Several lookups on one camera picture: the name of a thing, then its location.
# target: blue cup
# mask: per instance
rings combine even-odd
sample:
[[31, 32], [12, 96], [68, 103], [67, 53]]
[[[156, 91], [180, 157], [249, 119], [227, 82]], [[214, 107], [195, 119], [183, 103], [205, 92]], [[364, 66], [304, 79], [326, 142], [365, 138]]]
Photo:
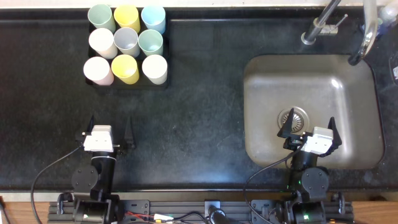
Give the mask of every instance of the blue cup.
[[142, 21], [148, 29], [163, 34], [166, 30], [166, 12], [160, 6], [147, 6], [141, 12]]

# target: cup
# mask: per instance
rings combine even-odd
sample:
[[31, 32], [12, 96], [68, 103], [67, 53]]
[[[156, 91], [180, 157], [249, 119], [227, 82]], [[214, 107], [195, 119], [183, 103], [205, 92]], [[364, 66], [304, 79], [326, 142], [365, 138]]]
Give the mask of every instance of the cup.
[[166, 12], [160, 6], [147, 6], [141, 12], [142, 21], [148, 29], [163, 34], [166, 30]]
[[101, 57], [92, 57], [87, 60], [83, 67], [85, 76], [99, 84], [110, 85], [113, 82], [113, 73], [108, 61]]
[[87, 17], [96, 28], [105, 28], [111, 32], [116, 30], [112, 10], [105, 4], [98, 4], [91, 7], [88, 11]]
[[88, 38], [88, 43], [92, 49], [106, 59], [112, 59], [118, 54], [118, 49], [113, 43], [113, 34], [108, 29], [94, 30]]
[[112, 61], [112, 72], [126, 84], [138, 81], [139, 73], [136, 59], [130, 55], [119, 55]]
[[137, 57], [139, 55], [138, 34], [132, 28], [120, 28], [113, 36], [116, 47], [124, 54]]
[[163, 37], [156, 30], [145, 30], [138, 37], [138, 44], [147, 55], [163, 54]]
[[120, 27], [130, 27], [139, 33], [139, 14], [136, 7], [132, 5], [122, 5], [115, 9], [114, 19]]
[[142, 63], [142, 71], [152, 83], [163, 84], [167, 79], [166, 59], [160, 55], [148, 56]]

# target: yellow cup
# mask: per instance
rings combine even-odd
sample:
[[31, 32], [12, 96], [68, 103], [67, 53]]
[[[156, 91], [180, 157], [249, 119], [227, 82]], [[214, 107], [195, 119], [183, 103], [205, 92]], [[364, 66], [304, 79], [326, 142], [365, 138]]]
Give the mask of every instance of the yellow cup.
[[122, 5], [115, 9], [114, 20], [120, 27], [130, 27], [137, 33], [141, 29], [139, 25], [139, 14], [136, 7], [132, 5]]
[[112, 72], [126, 84], [138, 81], [139, 73], [136, 59], [130, 55], [119, 55], [112, 61]]

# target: white cup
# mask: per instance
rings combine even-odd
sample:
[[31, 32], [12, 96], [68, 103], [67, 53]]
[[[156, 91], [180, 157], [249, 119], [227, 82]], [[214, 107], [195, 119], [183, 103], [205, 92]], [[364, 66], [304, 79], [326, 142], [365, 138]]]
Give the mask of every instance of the white cup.
[[88, 11], [87, 17], [96, 28], [105, 28], [111, 32], [116, 30], [112, 10], [105, 4], [98, 4], [91, 7]]
[[83, 67], [85, 76], [99, 84], [110, 85], [113, 82], [113, 73], [108, 61], [101, 57], [92, 57], [87, 60]]
[[113, 34], [108, 29], [94, 30], [88, 38], [88, 43], [92, 49], [106, 59], [112, 59], [118, 54], [118, 49], [113, 43]]
[[142, 71], [152, 83], [163, 84], [167, 80], [166, 59], [160, 55], [148, 56], [142, 63]]
[[138, 34], [132, 28], [120, 28], [113, 36], [113, 42], [123, 54], [139, 55]]
[[166, 30], [166, 12], [160, 6], [147, 6], [141, 12], [142, 21], [148, 29], [163, 34]]
[[145, 30], [138, 37], [138, 44], [147, 55], [163, 54], [163, 37], [156, 30]]

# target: stainless steel sink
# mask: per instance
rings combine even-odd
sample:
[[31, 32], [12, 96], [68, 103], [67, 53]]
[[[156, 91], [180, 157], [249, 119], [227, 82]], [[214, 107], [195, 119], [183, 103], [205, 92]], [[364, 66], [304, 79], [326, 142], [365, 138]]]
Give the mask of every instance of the stainless steel sink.
[[365, 62], [351, 66], [345, 55], [265, 55], [244, 71], [246, 151], [260, 166], [285, 157], [280, 125], [295, 108], [292, 132], [326, 128], [334, 116], [343, 145], [318, 165], [367, 169], [384, 153], [373, 73]]

